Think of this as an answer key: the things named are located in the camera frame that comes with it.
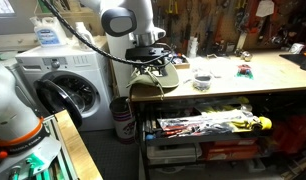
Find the washing machine door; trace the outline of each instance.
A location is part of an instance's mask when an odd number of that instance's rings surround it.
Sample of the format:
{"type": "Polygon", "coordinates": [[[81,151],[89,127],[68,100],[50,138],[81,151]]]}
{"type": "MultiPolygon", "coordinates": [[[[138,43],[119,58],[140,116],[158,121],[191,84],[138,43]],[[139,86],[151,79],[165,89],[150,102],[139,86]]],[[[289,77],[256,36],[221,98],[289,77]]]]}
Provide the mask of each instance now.
{"type": "Polygon", "coordinates": [[[83,104],[79,104],[76,96],[64,91],[61,87],[47,79],[35,81],[34,87],[39,100],[50,114],[56,114],[66,109],[75,127],[78,128],[82,125],[79,106],[83,106],[83,104]]]}

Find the black cable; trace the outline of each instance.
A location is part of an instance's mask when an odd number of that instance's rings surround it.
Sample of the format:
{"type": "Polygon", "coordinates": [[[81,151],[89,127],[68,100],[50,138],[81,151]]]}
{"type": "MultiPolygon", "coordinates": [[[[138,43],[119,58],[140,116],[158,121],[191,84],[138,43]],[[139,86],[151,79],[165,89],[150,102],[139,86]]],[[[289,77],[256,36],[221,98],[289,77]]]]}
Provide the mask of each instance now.
{"type": "Polygon", "coordinates": [[[118,58],[113,56],[112,54],[109,54],[105,51],[100,50],[99,48],[95,47],[93,44],[89,43],[86,39],[84,39],[78,32],[76,32],[74,30],[74,28],[65,20],[63,19],[63,17],[58,13],[58,11],[47,1],[47,0],[41,0],[44,5],[52,12],[52,14],[57,17],[57,19],[63,24],[63,26],[65,28],[67,28],[78,40],[80,40],[82,43],[84,43],[85,45],[87,45],[89,48],[93,49],[94,51],[96,51],[97,53],[110,58],[114,61],[120,62],[120,63],[124,63],[124,64],[131,64],[131,65],[148,65],[150,63],[152,63],[153,61],[159,60],[160,58],[166,57],[169,54],[171,54],[172,51],[170,51],[169,53],[166,53],[164,55],[161,55],[157,58],[151,59],[149,61],[146,62],[138,62],[138,61],[132,61],[132,60],[127,60],[127,59],[122,59],[122,58],[118,58]]]}

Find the spray bottle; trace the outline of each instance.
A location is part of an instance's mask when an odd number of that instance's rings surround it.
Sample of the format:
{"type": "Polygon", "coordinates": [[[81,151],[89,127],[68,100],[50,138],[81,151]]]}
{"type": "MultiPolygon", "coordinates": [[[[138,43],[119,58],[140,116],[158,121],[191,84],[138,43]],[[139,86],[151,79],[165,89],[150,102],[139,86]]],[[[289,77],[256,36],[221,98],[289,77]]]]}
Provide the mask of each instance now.
{"type": "MultiPolygon", "coordinates": [[[[92,37],[92,34],[85,28],[84,23],[83,22],[76,22],[76,31],[85,39],[87,40],[89,43],[91,44],[95,44],[94,39],[92,37]]],[[[82,50],[92,50],[91,48],[89,48],[88,46],[86,46],[84,43],[82,43],[81,41],[79,41],[79,46],[82,50]]]]}
{"type": "Polygon", "coordinates": [[[42,47],[63,46],[66,45],[66,34],[55,17],[45,17],[38,19],[37,17],[30,18],[34,24],[34,32],[42,47]]]}

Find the window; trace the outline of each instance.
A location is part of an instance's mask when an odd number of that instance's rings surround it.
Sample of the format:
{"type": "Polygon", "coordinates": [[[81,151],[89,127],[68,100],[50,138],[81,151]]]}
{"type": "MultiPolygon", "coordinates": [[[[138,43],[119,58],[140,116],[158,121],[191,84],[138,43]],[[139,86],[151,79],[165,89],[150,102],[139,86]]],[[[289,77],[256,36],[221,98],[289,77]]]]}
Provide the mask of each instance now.
{"type": "Polygon", "coordinates": [[[9,0],[0,0],[0,17],[14,16],[14,10],[9,0]]]}

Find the workbench top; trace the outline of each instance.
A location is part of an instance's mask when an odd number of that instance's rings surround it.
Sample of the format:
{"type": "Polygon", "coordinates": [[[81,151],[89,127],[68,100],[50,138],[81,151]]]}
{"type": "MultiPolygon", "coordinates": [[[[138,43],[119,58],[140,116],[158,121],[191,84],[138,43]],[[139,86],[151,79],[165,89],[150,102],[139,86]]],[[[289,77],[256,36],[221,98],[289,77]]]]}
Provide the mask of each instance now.
{"type": "Polygon", "coordinates": [[[103,180],[66,110],[55,114],[73,167],[81,180],[103,180]]]}
{"type": "MultiPolygon", "coordinates": [[[[245,62],[239,57],[189,59],[189,69],[178,69],[179,86],[164,89],[163,100],[180,98],[199,98],[208,96],[243,95],[306,89],[306,71],[299,65],[288,61],[280,54],[282,51],[251,52],[253,58],[245,62]],[[236,77],[238,65],[247,64],[251,67],[253,79],[236,77]],[[193,87],[196,70],[211,72],[220,78],[212,78],[211,87],[200,91],[193,87]]],[[[133,85],[130,93],[133,102],[159,101],[161,92],[156,87],[133,85]]]]}

